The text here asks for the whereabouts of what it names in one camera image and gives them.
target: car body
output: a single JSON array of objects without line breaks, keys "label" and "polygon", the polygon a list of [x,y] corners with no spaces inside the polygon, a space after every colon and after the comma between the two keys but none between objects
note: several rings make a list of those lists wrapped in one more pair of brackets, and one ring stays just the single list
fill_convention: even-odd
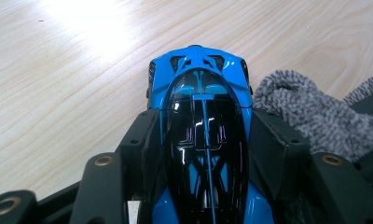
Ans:
[{"label": "car body", "polygon": [[189,46],[150,63],[168,179],[153,223],[273,222],[248,178],[251,95],[244,59],[222,50]]}]

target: light wood surface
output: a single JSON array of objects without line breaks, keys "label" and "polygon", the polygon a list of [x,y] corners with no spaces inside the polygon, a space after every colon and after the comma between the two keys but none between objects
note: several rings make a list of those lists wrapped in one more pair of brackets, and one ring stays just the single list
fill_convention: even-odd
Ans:
[{"label": "light wood surface", "polygon": [[114,151],[145,110],[151,59],[242,56],[253,89],[294,69],[344,97],[373,76],[373,1],[0,1],[0,193],[42,199]]}]

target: wood grain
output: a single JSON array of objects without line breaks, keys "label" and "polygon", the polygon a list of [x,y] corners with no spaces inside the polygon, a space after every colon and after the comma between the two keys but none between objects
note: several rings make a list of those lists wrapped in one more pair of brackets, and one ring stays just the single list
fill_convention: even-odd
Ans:
[{"label": "wood grain", "polygon": [[373,76],[373,1],[0,1],[0,193],[77,182],[145,110],[149,61],[191,44],[341,99]]}]

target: wooden table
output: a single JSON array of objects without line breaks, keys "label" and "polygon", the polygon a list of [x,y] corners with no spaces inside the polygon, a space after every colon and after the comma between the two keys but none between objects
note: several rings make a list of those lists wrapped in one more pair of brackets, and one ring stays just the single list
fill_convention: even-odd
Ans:
[{"label": "wooden table", "polygon": [[77,182],[145,110],[150,60],[191,44],[342,99],[373,76],[373,1],[0,1],[0,193]]}]

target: toy car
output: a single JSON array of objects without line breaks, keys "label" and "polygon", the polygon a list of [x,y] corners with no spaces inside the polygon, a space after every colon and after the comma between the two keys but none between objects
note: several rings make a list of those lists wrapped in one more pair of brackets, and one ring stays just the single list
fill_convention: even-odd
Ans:
[{"label": "toy car", "polygon": [[272,223],[248,178],[253,102],[244,59],[189,46],[153,60],[148,83],[168,179],[152,223]]}]

